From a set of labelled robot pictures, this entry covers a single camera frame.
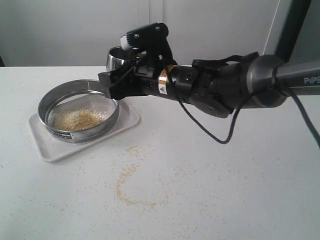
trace black frame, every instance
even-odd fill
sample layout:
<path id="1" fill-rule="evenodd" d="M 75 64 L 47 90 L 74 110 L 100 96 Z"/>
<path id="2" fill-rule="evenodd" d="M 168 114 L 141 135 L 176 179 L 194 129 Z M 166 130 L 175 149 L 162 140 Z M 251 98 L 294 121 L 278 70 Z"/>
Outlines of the black frame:
<path id="1" fill-rule="evenodd" d="M 292 0 L 275 55 L 288 62 L 306 19 L 311 0 Z"/>

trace metal cup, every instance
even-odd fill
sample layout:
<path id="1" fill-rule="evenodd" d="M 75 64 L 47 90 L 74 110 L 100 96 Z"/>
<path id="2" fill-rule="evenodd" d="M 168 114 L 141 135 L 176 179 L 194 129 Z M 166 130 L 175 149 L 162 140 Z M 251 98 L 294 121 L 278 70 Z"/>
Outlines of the metal cup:
<path id="1" fill-rule="evenodd" d="M 131 51 L 125 51 L 120 46 L 111 48 L 106 59 L 106 72 L 120 68 L 129 63 L 131 59 Z"/>

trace white table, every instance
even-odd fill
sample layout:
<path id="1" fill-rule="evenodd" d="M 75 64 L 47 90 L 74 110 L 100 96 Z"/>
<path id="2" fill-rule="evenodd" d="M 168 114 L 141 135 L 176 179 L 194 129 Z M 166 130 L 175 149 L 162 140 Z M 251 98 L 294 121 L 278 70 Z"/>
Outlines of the white table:
<path id="1" fill-rule="evenodd" d="M 41 97 L 104 67 L 0 68 L 1 240 L 316 240 L 320 151 L 291 99 L 240 113 L 220 145 L 178 103 L 127 99 L 141 123 L 56 163 L 27 128 Z M 320 98 L 302 97 L 320 130 Z M 229 119 L 192 113 L 224 138 Z"/>

